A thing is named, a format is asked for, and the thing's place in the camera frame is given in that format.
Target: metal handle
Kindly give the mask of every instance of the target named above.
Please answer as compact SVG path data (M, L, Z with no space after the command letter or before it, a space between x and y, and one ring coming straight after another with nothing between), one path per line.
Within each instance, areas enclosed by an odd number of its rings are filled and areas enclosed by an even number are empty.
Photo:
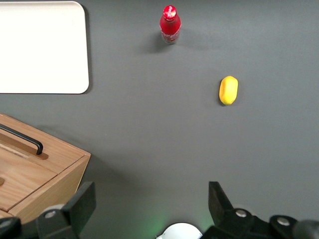
M12 129L12 128L9 128L9 127L7 127L7 126L1 124L1 123L0 123L0 129L3 129L4 131L7 131L7 132L9 132L9 133L12 133L13 135L18 136L19 138L22 138L22 139L24 139L24 140L26 140L26 141L28 141L28 142L30 142L30 143L35 144L36 147L38 148L38 150L37 150L37 152L36 152L36 155L40 155L40 154L42 153L42 151L43 151L43 144L42 144L40 141L38 141L38 140L36 140L36 139L34 139L34 138L31 138L31 137L29 137L29 136L27 136L27 135L25 135L25 134L23 134L23 133L20 133L20 132L14 130L14 129Z

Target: gray table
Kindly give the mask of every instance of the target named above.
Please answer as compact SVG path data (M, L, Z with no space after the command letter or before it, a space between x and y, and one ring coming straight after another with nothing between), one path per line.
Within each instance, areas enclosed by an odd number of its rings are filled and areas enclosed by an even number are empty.
M319 1L79 0L90 88L0 95L1 112L92 153L82 238L153 239L210 225L208 182L263 220L319 219ZM173 3L175 45L159 19ZM234 104L221 79L239 81Z

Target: wooden drawer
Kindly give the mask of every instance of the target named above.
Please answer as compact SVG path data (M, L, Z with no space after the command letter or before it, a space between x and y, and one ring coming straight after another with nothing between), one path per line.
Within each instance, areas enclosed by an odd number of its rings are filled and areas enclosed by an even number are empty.
M26 223L49 206L65 204L78 188L90 153L3 114L0 124L43 144L37 155L35 144L0 129L0 218L14 215Z

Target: white tray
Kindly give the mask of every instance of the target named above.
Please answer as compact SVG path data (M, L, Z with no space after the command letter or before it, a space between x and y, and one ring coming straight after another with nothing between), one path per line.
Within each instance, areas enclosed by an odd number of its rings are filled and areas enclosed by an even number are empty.
M89 86L85 13L74 1L0 2L0 93Z

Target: yellow object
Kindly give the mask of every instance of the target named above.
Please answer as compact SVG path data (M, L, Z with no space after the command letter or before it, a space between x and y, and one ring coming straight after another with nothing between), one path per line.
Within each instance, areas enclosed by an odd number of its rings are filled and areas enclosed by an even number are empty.
M225 105L231 105L237 97L238 80L232 76L225 77L219 88L220 101Z

